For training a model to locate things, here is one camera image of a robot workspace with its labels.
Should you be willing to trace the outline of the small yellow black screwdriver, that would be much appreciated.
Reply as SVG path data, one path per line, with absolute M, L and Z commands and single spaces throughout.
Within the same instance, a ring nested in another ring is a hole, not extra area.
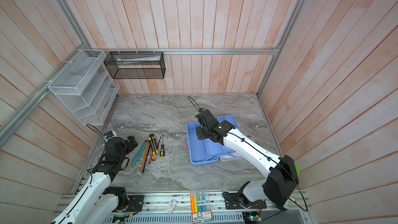
M 162 140 L 162 142 L 161 142 L 160 156 L 161 156 L 161 158 L 164 158 L 164 155 L 165 155 L 165 151 L 164 151 L 164 136 L 161 137 L 161 140 Z

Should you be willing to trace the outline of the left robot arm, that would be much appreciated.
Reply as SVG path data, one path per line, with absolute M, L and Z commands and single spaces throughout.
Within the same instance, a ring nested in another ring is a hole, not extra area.
M 126 189 L 110 184 L 122 170 L 127 155 L 137 146 L 134 136 L 126 140 L 118 136 L 108 138 L 83 189 L 52 223 L 101 224 L 111 212 L 125 212 L 129 206 Z

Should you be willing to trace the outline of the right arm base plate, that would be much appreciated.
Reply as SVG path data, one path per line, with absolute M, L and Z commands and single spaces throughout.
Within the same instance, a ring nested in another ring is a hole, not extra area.
M 226 209 L 265 209 L 264 200 L 250 202 L 243 194 L 223 192 Z

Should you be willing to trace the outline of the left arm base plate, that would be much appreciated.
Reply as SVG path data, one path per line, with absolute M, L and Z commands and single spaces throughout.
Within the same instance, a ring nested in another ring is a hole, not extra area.
M 116 196 L 106 194 L 105 196 L 110 196 L 112 200 L 115 199 L 116 201 L 116 205 L 112 203 L 112 206 L 114 206 L 112 212 L 141 212 L 143 209 L 144 195 Z

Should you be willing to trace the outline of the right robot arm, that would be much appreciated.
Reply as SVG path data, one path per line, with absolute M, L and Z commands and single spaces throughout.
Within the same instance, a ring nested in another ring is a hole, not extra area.
M 233 149 L 264 176 L 262 180 L 246 182 L 235 198 L 226 199 L 236 201 L 244 208 L 257 201 L 269 199 L 278 209 L 284 211 L 284 205 L 299 184 L 294 160 L 287 155 L 280 157 L 262 148 L 243 135 L 232 123 L 226 120 L 219 122 L 208 109 L 200 108 L 196 118 L 200 124 L 196 128 L 199 140 L 209 139 Z

